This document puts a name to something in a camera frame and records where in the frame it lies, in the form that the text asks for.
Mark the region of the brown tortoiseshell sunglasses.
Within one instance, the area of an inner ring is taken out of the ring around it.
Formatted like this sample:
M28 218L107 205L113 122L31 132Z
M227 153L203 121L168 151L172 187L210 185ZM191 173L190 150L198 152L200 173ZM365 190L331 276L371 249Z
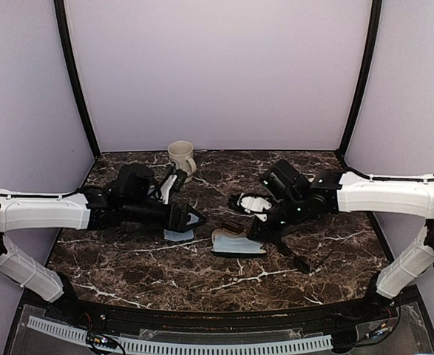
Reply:
M233 235L239 235L247 232L244 226L231 220L223 220L221 223L221 228L222 230Z

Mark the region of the light blue cleaning cloth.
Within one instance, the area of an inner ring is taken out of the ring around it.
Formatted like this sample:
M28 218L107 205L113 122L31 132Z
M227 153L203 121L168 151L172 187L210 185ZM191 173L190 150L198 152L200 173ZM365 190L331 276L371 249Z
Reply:
M171 242L186 242L189 240L194 239L194 232L192 230L185 231L185 232L176 232L176 231L170 231L170 230L164 230L163 236L165 240L171 241Z
M212 251L217 253L228 254L264 254L262 245L253 240L249 240L245 237L241 238L229 238L218 237L213 242Z

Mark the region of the black hard glasses case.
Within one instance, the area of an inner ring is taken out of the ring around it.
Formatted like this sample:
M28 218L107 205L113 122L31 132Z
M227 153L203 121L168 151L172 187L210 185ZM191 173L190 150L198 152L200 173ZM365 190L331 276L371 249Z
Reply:
M211 241L211 251L215 254L251 257L261 257L267 254L263 244L249 240L245 232L232 234L224 229L215 229L212 232Z

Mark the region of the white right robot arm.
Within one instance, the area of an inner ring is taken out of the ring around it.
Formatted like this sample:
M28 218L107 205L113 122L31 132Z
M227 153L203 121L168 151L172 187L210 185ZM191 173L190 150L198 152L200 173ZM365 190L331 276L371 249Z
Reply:
M325 214L366 212L421 218L417 236L372 281L357 314L372 321L386 300L434 264L434 173L414 176L366 175L355 169L322 171L313 179L286 160L271 166L260 178L269 195L244 194L238 205L255 216L248 238L280 243L286 226L316 220Z

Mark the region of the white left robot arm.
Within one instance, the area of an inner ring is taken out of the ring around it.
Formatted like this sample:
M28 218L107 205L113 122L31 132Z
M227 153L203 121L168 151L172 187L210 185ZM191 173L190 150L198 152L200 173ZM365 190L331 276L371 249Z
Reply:
M149 167L133 163L122 166L104 187L83 186L56 194L0 189L0 272L55 304L66 321L79 322L84 305L76 300L67 277L37 263L7 233L33 229L97 231L125 222L181 234L193 231L205 224L205 217L189 204L171 199L186 178L183 170L170 169L159 182Z

